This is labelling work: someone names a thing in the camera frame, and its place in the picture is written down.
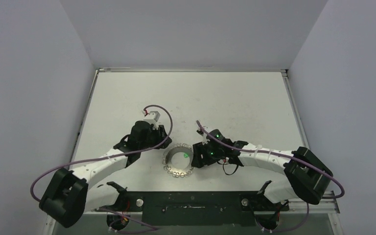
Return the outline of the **silver keyring disc with rings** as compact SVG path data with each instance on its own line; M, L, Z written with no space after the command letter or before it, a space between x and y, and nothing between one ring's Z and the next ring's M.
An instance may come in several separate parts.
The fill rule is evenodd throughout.
M193 148L186 143L178 143L170 146L163 155L163 168L168 175L174 178L186 178L193 172L191 162L193 159Z

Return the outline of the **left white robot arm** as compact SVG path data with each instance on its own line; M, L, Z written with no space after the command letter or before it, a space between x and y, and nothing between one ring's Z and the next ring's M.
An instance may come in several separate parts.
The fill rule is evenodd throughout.
M114 172L129 167L142 152L166 149L172 143L170 133L161 124L136 121L131 132L102 157L78 161L81 166L73 169L61 166L54 170L39 208L63 227L71 227L92 209L87 198L91 188Z

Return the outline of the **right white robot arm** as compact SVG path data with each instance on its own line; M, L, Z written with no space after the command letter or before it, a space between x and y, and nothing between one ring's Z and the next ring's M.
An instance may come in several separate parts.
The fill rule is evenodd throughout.
M214 163L231 164L237 168L252 166L286 177L287 183L277 186L271 181L257 196L258 206L263 210L271 209L280 201L294 198L318 205L333 177L330 169L310 149L303 146L293 151L280 151L247 141L231 141L218 129L198 129L197 133L202 140L193 145L191 166L194 168Z

